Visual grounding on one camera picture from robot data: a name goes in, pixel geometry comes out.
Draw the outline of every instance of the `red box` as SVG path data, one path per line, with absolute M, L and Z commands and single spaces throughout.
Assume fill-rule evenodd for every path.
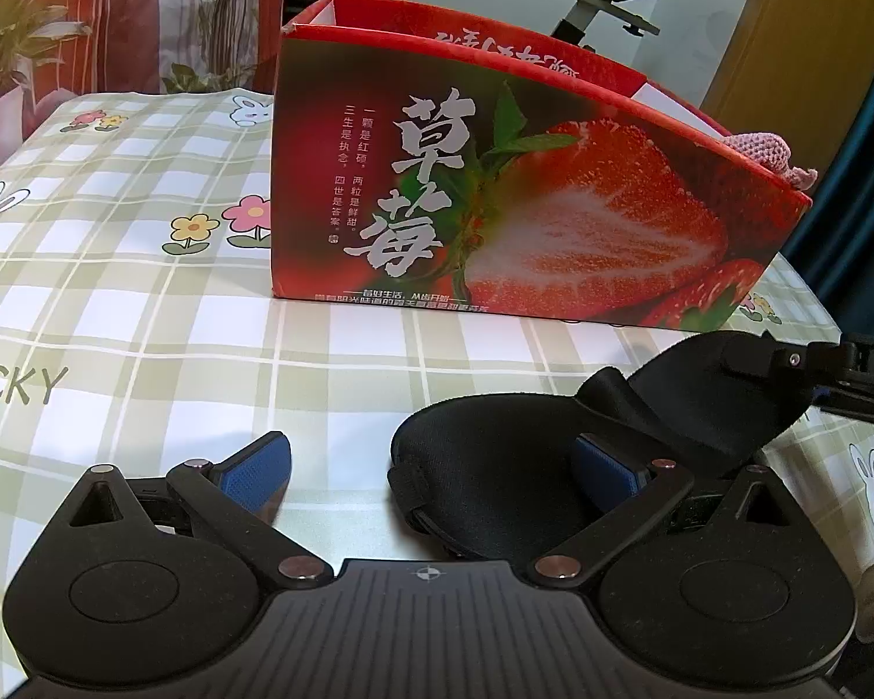
M 709 331 L 811 204 L 641 73 L 412 2 L 301 13 L 273 123 L 290 299 Z

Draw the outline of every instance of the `strawberry image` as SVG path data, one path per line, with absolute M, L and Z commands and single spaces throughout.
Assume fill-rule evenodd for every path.
M 686 185 L 718 215 L 733 252 L 779 249 L 812 200 L 787 183 L 774 183 L 728 160 L 683 156 L 678 166 Z
M 586 319 L 673 291 L 723 258 L 723 223 L 640 128 L 600 118 L 547 134 L 577 141 L 521 154 L 485 187 L 465 263 L 473 303 Z
M 764 267 L 753 260 L 729 260 L 664 299 L 648 313 L 642 325 L 679 331 L 715 331 L 763 272 Z

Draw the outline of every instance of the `checkered tablecloth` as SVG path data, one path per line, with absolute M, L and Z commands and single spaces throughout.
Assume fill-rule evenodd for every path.
M 230 243 L 223 217 L 269 195 L 271 123 L 238 125 L 241 94 L 271 103 L 81 97 L 0 168 L 0 601 L 87 466 L 161 475 L 268 429 L 294 453 L 277 527 L 334 567 L 427 557 L 389 505 L 401 420 L 465 394 L 572 394 L 601 366 L 631 373 L 682 336 L 272 299 L 268 250 Z M 197 214 L 207 238 L 173 239 L 175 218 Z M 729 326 L 839 336 L 782 258 Z M 767 449 L 851 577 L 874 557 L 872 489 L 852 458 L 867 471 L 872 448 L 874 428 L 813 411 Z M 21 677 L 0 619 L 0 696 Z

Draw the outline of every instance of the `blue curtain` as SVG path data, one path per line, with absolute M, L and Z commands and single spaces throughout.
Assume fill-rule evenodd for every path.
M 783 254 L 843 331 L 874 334 L 874 80 Z

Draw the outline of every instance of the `screw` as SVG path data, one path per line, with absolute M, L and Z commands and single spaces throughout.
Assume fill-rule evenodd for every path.
M 549 555 L 534 563 L 534 569 L 544 578 L 576 578 L 583 566 L 580 561 L 566 555 Z
M 293 578 L 296 581 L 314 581 L 323 575 L 323 560 L 309 555 L 294 555 L 285 557 L 279 563 L 279 572 L 285 578 Z

